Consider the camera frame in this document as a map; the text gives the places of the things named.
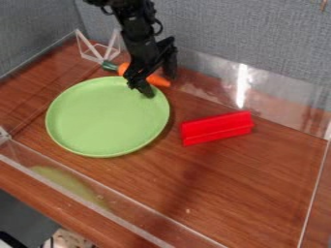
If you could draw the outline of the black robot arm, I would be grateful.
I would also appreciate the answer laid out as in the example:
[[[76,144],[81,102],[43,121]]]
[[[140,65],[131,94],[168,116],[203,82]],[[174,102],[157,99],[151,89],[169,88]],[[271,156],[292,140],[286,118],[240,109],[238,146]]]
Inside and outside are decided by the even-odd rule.
[[[175,37],[156,41],[163,24],[156,18],[151,0],[83,0],[101,9],[107,16],[115,16],[121,27],[121,38],[131,56],[131,63],[123,77],[131,89],[148,98],[155,96],[147,77],[159,69],[167,78],[178,74],[178,48]]]

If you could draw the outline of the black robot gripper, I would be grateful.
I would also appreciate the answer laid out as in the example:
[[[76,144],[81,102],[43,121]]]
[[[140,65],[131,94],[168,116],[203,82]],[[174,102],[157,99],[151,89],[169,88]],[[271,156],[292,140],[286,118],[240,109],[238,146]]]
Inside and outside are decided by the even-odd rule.
[[[131,55],[131,63],[124,78],[128,80],[131,89],[137,89],[147,97],[155,96],[153,90],[147,82],[147,77],[163,68],[163,74],[168,79],[178,76],[178,48],[175,37],[171,36],[160,41],[152,35],[133,39],[127,32],[121,32],[124,45]]]

